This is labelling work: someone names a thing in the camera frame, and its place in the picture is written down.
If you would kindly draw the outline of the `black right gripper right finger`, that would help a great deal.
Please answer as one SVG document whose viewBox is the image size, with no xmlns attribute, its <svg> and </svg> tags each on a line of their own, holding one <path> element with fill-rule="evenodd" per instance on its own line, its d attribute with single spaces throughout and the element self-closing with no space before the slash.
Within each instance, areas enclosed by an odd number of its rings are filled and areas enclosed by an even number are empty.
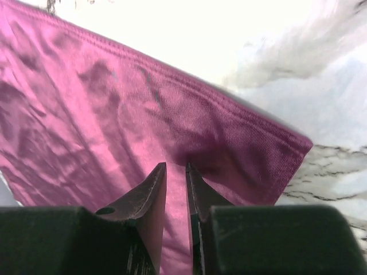
<svg viewBox="0 0 367 275">
<path fill-rule="evenodd" d="M 235 206 L 186 165 L 194 274 L 359 274 L 347 220 L 322 205 Z"/>
</svg>

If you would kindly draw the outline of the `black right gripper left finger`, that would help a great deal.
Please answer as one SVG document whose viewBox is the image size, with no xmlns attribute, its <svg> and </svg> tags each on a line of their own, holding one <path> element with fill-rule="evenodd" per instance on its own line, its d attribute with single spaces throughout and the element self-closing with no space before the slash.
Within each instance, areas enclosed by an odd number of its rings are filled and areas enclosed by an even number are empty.
<svg viewBox="0 0 367 275">
<path fill-rule="evenodd" d="M 158 274 L 166 164 L 91 212 L 81 206 L 2 207 L 2 274 Z"/>
</svg>

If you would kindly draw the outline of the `purple cloth napkin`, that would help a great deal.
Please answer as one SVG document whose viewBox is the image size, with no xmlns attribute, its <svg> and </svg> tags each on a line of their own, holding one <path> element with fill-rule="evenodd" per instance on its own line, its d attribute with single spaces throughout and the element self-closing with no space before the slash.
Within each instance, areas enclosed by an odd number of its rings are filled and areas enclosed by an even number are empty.
<svg viewBox="0 0 367 275">
<path fill-rule="evenodd" d="M 24 206 L 97 210 L 167 164 L 162 274 L 190 274 L 185 166 L 272 205 L 309 138 L 224 91 L 18 1 L 1 2 L 1 171 Z"/>
</svg>

